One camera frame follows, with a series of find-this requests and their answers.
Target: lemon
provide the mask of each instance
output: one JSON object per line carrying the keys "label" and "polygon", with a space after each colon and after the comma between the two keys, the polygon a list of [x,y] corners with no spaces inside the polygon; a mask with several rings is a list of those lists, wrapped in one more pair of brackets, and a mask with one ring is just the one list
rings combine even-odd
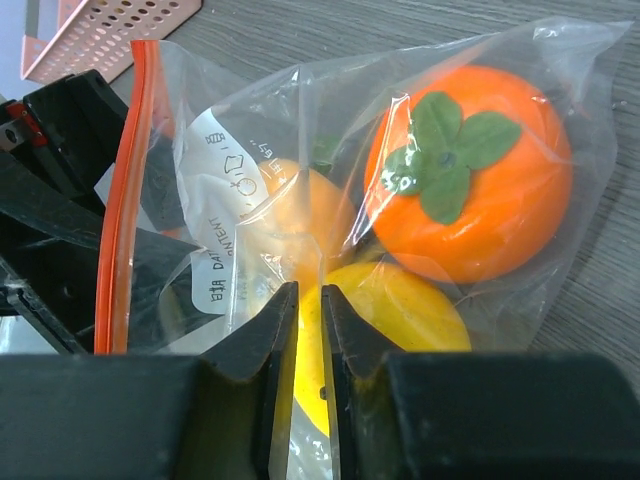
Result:
{"label": "lemon", "polygon": [[[468,351],[469,335],[449,299],[422,278],[391,263],[353,263],[329,273],[358,314],[408,351]],[[294,395],[313,424],[329,434],[322,361],[320,290],[300,301]]]}

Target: orange zipper seal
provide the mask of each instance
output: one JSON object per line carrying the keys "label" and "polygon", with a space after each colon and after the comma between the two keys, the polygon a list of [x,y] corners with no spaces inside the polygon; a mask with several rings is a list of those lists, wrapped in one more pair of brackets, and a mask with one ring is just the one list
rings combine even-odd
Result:
{"label": "orange zipper seal", "polygon": [[133,41],[134,84],[102,227],[94,353],[127,350],[136,222],[151,132],[157,41]]}

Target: clear plastic bag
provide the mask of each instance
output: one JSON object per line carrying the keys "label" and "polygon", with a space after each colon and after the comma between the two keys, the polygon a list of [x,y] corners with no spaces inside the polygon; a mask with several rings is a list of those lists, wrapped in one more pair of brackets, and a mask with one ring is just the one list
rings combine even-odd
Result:
{"label": "clear plastic bag", "polygon": [[298,281],[289,476],[330,477],[319,286],[407,350],[527,348],[613,169],[629,27],[551,18],[251,85],[136,42],[96,350],[201,352]]}

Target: gray wood surface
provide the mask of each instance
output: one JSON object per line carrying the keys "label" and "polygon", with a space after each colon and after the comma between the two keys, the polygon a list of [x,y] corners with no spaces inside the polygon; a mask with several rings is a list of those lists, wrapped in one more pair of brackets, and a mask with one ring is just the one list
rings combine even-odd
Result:
{"label": "gray wood surface", "polygon": [[[630,20],[632,0],[205,0],[169,39],[250,80],[291,64],[502,31],[553,15]],[[615,172],[532,348],[601,353],[640,392],[640,27],[614,89]],[[131,71],[114,83],[128,97]]]}

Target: white label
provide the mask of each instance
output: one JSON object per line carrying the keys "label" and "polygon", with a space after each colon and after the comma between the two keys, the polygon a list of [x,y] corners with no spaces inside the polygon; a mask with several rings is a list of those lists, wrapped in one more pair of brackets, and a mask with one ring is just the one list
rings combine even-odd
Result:
{"label": "white label", "polygon": [[223,315],[231,298],[236,224],[267,199],[267,187],[256,162],[211,109],[187,129],[176,179],[189,233],[204,247],[191,254],[193,305]]}

